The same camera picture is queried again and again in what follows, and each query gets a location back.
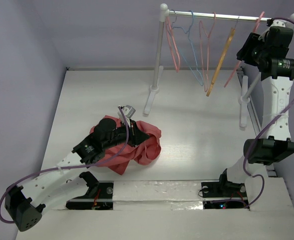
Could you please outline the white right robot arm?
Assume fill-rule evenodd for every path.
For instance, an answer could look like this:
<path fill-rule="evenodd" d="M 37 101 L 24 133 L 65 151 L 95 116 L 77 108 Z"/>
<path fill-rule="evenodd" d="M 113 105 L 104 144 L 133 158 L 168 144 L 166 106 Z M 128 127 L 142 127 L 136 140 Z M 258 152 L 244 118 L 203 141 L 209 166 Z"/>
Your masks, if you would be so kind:
<path fill-rule="evenodd" d="M 294 153 L 288 118 L 289 97 L 294 80 L 294 59 L 286 58 L 293 30 L 271 26 L 262 35 L 251 33 L 237 59 L 257 67 L 263 88 L 262 130 L 244 143 L 243 157 L 219 177 L 217 190 L 228 196 L 244 186 L 260 166 L 269 166 Z"/>

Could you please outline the thick pink plastic hanger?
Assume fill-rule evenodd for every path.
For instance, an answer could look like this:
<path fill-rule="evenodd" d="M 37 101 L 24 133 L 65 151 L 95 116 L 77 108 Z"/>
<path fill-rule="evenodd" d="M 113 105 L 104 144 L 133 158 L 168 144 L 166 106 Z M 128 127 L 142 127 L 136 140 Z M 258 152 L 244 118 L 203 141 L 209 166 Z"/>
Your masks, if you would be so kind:
<path fill-rule="evenodd" d="M 264 16 L 264 14 L 265 14 L 265 11 L 262 11 L 261 14 L 260 14 L 260 16 L 259 16 L 258 19 L 256 20 L 256 22 L 255 22 L 255 26 L 254 26 L 254 28 L 253 28 L 253 30 L 252 30 L 253 33 L 255 33 L 255 32 L 257 31 L 257 29 L 258 29 L 258 27 L 259 27 L 259 25 L 260 25 L 260 21 L 261 21 L 262 17 Z M 230 75 L 229 78 L 227 79 L 227 81 L 226 81 L 224 87 L 227 87 L 227 85 L 229 84 L 229 82 L 231 81 L 231 79 L 233 78 L 233 76 L 235 75 L 237 69 L 239 68 L 240 64 L 241 64 L 241 61 L 238 61 L 237 64 L 236 64 L 236 66 L 234 67 L 234 69 L 233 69 L 231 75 Z"/>

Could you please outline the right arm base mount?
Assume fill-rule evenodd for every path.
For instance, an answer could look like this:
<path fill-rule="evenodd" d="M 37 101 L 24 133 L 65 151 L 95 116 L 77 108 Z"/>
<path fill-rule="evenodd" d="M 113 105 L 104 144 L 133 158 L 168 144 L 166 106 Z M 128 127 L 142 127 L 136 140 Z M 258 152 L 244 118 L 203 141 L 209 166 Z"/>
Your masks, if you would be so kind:
<path fill-rule="evenodd" d="M 232 183 L 227 180 L 227 170 L 219 176 L 219 180 L 201 183 L 198 196 L 203 198 L 204 209 L 242 209 L 249 202 L 243 183 Z"/>

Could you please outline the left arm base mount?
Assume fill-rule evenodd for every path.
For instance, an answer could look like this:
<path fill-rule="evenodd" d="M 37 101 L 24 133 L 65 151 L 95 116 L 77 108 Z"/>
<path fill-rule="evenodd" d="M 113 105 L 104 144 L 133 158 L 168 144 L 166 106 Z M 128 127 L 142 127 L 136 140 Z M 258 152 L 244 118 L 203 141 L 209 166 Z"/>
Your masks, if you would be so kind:
<path fill-rule="evenodd" d="M 114 183 L 99 182 L 89 172 L 79 175 L 86 182 L 87 191 L 84 195 L 73 198 L 66 203 L 69 210 L 112 210 Z"/>

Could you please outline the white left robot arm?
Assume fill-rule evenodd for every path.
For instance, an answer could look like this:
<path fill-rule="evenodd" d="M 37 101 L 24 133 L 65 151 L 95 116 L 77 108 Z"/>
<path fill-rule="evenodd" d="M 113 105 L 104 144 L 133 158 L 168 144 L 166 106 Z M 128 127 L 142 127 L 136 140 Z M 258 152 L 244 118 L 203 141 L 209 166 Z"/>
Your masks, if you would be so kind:
<path fill-rule="evenodd" d="M 55 167 L 25 176 L 7 188 L 1 203 L 12 218 L 10 223 L 25 232 L 55 206 L 81 195 L 93 197 L 99 181 L 88 169 L 106 163 L 106 151 L 113 147 L 121 146 L 115 153 L 118 156 L 126 146 L 138 147 L 149 139 L 129 118 L 120 125 L 103 118 Z"/>

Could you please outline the red t shirt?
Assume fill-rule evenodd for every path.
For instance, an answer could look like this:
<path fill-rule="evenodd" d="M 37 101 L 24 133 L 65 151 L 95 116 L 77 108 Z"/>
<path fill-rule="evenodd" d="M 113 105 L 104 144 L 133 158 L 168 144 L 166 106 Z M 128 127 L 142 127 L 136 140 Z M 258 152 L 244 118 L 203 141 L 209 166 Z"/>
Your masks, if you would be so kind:
<path fill-rule="evenodd" d="M 108 159 L 118 153 L 123 147 L 123 144 L 107 149 L 105 151 L 105 157 L 99 161 L 99 167 L 108 167 L 115 173 L 122 175 L 131 160 L 134 160 L 140 165 L 146 166 L 158 158 L 161 153 L 161 130 L 156 126 L 141 120 L 137 121 L 137 127 L 144 133 L 148 134 L 149 139 L 137 147 L 127 145 L 117 157 L 110 161 L 108 161 Z"/>

